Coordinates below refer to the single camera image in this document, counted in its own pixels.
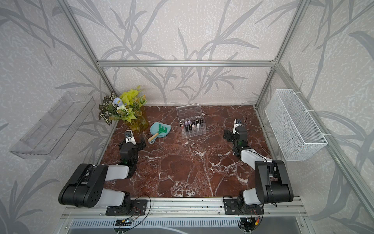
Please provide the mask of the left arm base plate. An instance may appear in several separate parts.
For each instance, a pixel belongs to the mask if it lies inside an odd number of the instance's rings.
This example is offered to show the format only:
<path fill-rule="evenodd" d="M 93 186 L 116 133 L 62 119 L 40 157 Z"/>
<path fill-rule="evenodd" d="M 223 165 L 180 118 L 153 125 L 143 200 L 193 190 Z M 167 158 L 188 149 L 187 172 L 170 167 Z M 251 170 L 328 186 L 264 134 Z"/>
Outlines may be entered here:
<path fill-rule="evenodd" d="M 145 215 L 148 200 L 146 199 L 132 199 L 125 200 L 120 206 L 109 206 L 106 210 L 106 216 L 119 216 L 119 215 Z"/>

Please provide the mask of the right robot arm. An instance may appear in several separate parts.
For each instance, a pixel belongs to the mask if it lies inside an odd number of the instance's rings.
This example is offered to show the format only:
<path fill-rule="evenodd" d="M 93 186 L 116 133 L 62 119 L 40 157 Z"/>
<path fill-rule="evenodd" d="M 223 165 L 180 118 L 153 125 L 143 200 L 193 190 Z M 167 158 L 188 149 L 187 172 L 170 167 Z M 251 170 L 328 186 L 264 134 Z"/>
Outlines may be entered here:
<path fill-rule="evenodd" d="M 225 130 L 223 139 L 233 143 L 233 154 L 255 171 L 255 187 L 240 193 L 240 206 L 277 205 L 293 201 L 294 193 L 285 163 L 267 158 L 251 148 L 247 142 L 245 127 Z"/>

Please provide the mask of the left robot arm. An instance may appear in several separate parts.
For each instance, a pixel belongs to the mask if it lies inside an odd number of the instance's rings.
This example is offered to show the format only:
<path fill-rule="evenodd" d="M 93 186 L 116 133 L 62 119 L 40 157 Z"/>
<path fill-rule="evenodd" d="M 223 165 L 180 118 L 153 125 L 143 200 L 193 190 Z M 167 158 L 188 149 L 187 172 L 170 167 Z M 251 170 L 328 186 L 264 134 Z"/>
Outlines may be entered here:
<path fill-rule="evenodd" d="M 105 189 L 104 185 L 110 180 L 131 178 L 137 169 L 138 152 L 144 148 L 146 148 L 144 139 L 135 143 L 132 136 L 127 136 L 119 145 L 122 160 L 119 164 L 80 164 L 59 193 L 59 204 L 86 208 L 107 206 L 129 212 L 130 194 Z"/>

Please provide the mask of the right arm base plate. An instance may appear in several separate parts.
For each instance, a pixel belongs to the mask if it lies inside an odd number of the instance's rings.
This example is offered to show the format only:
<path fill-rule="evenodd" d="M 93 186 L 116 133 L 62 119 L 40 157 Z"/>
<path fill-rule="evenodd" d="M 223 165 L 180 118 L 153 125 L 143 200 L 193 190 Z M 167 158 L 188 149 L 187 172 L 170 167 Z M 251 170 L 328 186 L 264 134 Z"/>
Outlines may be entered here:
<path fill-rule="evenodd" d="M 242 197 L 223 197 L 224 210 L 226 215 L 262 215 L 264 208 L 262 205 L 248 205 Z"/>

